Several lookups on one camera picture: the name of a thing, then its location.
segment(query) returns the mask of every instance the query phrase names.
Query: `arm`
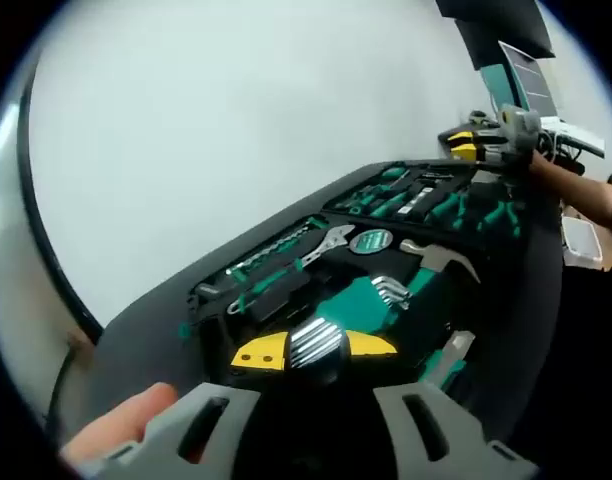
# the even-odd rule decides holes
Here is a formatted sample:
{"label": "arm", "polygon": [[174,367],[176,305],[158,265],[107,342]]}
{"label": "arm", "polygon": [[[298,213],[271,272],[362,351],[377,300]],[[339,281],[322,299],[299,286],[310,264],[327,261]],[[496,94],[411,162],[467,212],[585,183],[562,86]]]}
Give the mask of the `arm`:
{"label": "arm", "polygon": [[593,222],[612,228],[612,185],[580,177],[533,152],[530,172]]}

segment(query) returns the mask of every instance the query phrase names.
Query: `finger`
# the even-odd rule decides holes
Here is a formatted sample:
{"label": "finger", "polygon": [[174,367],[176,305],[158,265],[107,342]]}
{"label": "finger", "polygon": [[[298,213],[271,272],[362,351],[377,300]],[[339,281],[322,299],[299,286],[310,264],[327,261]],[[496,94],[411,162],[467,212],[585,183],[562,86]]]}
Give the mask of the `finger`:
{"label": "finger", "polygon": [[178,399],[175,389],[156,383],[80,431],[62,450],[73,463],[92,460],[130,440],[141,441],[146,424]]}

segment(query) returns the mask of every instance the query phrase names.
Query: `yellow object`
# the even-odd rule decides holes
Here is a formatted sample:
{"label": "yellow object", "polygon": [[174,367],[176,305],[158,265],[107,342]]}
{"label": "yellow object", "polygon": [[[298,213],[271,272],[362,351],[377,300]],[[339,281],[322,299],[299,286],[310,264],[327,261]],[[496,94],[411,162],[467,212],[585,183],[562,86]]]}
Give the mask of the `yellow object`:
{"label": "yellow object", "polygon": [[251,340],[237,350],[230,364],[234,367],[284,369],[284,345],[288,332],[274,333]]}
{"label": "yellow object", "polygon": [[383,338],[352,330],[347,330],[346,335],[350,343],[351,355],[386,355],[388,353],[397,353],[395,347]]}
{"label": "yellow object", "polygon": [[453,156],[469,162],[474,162],[477,160],[477,147],[475,147],[475,145],[472,143],[465,143],[459,147],[451,148],[450,153]]}
{"label": "yellow object", "polygon": [[454,142],[455,140],[461,140],[462,138],[465,140],[470,140],[472,142],[474,138],[473,132],[465,131],[465,132],[456,133],[452,137],[449,137],[447,141]]}
{"label": "yellow object", "polygon": [[[251,340],[242,346],[230,364],[234,367],[284,370],[284,346],[288,332],[274,333]],[[386,340],[366,333],[346,331],[351,355],[386,355],[397,353]]]}

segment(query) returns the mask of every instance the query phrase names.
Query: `white table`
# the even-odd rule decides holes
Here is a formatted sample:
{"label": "white table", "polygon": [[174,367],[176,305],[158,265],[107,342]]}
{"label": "white table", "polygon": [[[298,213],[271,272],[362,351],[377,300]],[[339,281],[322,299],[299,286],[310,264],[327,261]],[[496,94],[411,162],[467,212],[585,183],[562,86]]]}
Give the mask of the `white table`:
{"label": "white table", "polygon": [[371,162],[435,158],[490,100],[431,0],[79,2],[30,110],[41,216],[102,325]]}

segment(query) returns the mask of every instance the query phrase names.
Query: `computer screen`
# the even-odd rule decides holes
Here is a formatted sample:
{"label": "computer screen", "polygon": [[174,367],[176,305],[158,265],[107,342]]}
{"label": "computer screen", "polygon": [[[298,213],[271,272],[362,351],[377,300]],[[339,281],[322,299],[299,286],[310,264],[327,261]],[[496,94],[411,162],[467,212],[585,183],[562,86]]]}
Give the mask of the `computer screen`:
{"label": "computer screen", "polygon": [[504,42],[499,42],[499,45],[515,75],[520,94],[528,102],[528,107],[537,110],[542,117],[557,116],[555,103],[537,61]]}

